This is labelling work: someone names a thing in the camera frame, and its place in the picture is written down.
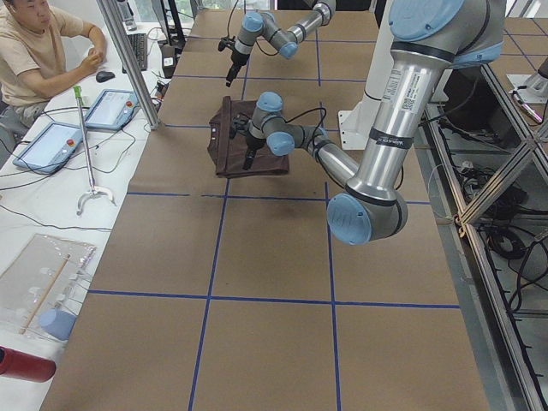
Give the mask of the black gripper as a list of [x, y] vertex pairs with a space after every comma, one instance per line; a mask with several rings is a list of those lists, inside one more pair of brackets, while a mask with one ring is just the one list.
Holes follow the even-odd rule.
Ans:
[[239, 74], [241, 68], [247, 64], [247, 61], [248, 61], [248, 54], [241, 53], [237, 49], [232, 50], [232, 53], [231, 53], [232, 65], [229, 69], [229, 73], [227, 74], [225, 78], [226, 87], [231, 87], [233, 80]]
[[244, 170], [249, 170], [253, 165], [253, 158], [257, 151], [264, 147], [264, 140], [254, 137], [251, 133], [247, 133], [245, 141], [247, 144], [247, 152], [242, 168]]

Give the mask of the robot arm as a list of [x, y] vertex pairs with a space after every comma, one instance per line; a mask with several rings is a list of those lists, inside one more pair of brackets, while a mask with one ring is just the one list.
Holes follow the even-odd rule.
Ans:
[[284, 156], [307, 151], [342, 187], [327, 206], [331, 233], [341, 242], [362, 245], [397, 234], [408, 210], [395, 182], [412, 147], [414, 133], [445, 70], [496, 60], [503, 46], [502, 1], [395, 1], [384, 9], [393, 37], [393, 65], [360, 161], [331, 141], [321, 127], [293, 125], [283, 117], [283, 101], [264, 92], [245, 136], [250, 166], [258, 149]]
[[231, 50], [232, 64], [225, 78], [226, 87], [231, 87], [241, 68], [247, 65], [259, 38], [270, 44], [276, 55], [291, 59], [299, 44], [319, 27], [327, 26], [336, 13], [336, 1], [306, 1], [306, 4], [311, 7], [309, 14], [288, 29], [282, 29], [271, 12], [252, 10], [245, 13], [238, 34], [222, 37], [217, 47], [219, 51]]

